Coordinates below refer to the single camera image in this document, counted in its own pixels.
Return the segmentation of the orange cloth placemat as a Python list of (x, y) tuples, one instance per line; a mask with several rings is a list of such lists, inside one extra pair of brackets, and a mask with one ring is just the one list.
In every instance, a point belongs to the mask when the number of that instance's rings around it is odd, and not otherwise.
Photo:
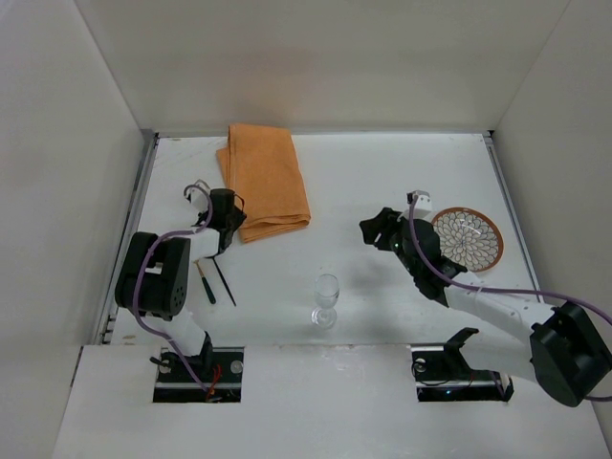
[(216, 152), (227, 188), (244, 199), (239, 229), (247, 244), (311, 222), (311, 211), (291, 131), (265, 125), (229, 126), (227, 145)]

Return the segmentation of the floral patterned ceramic plate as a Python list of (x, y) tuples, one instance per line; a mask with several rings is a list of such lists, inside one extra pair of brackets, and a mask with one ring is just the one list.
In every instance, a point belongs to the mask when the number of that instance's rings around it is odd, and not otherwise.
[(504, 241), (495, 223), (471, 208), (446, 208), (431, 220), (440, 238), (441, 252), (451, 261), (480, 273), (501, 259)]

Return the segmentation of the clear wine glass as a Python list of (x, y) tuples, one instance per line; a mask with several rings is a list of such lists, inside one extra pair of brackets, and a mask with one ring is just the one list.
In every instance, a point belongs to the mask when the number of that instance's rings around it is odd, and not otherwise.
[(315, 282), (314, 299), (316, 307), (311, 321), (322, 329), (331, 329), (337, 321), (335, 309), (339, 300), (339, 281), (329, 273), (320, 275)]

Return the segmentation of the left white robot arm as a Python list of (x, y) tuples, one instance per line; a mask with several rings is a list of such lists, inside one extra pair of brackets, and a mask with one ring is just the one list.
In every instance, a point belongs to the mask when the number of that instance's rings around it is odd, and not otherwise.
[(212, 371), (211, 338), (185, 307), (189, 273), (202, 259), (223, 254), (246, 220), (244, 200), (228, 188), (196, 182), (184, 189), (198, 209), (196, 223), (158, 235), (137, 231), (130, 240), (115, 288), (117, 305), (149, 335), (166, 341), (170, 362), (197, 383)]

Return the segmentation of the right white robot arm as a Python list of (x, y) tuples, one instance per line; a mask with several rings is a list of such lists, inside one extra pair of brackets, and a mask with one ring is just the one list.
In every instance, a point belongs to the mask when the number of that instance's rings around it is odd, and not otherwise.
[(436, 387), (485, 377), (508, 400), (501, 381), (507, 375), (537, 383), (556, 402), (576, 407), (610, 373), (611, 351), (577, 300), (553, 306), (537, 302), (533, 291), (487, 285), (443, 255), (432, 224), (412, 210), (383, 208), (361, 221), (360, 230), (364, 244), (398, 258), (427, 300), (477, 317), (518, 342), (487, 345), (478, 328), (465, 326), (445, 342), (413, 351), (411, 370), (419, 384)]

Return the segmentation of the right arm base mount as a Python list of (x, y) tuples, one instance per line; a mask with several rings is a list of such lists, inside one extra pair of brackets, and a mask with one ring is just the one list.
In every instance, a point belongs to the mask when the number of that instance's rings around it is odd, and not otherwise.
[(511, 377), (469, 367), (462, 348), (475, 328), (463, 328), (445, 342), (410, 347), (410, 371), (420, 403), (500, 402), (514, 395)]

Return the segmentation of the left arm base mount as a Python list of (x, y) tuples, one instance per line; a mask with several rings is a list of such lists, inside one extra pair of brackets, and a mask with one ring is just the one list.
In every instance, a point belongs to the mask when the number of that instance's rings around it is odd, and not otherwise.
[(237, 404), (241, 402), (245, 349), (216, 347), (211, 363), (190, 366), (203, 383), (193, 380), (179, 357), (162, 348), (150, 361), (157, 366), (152, 402), (156, 404)]

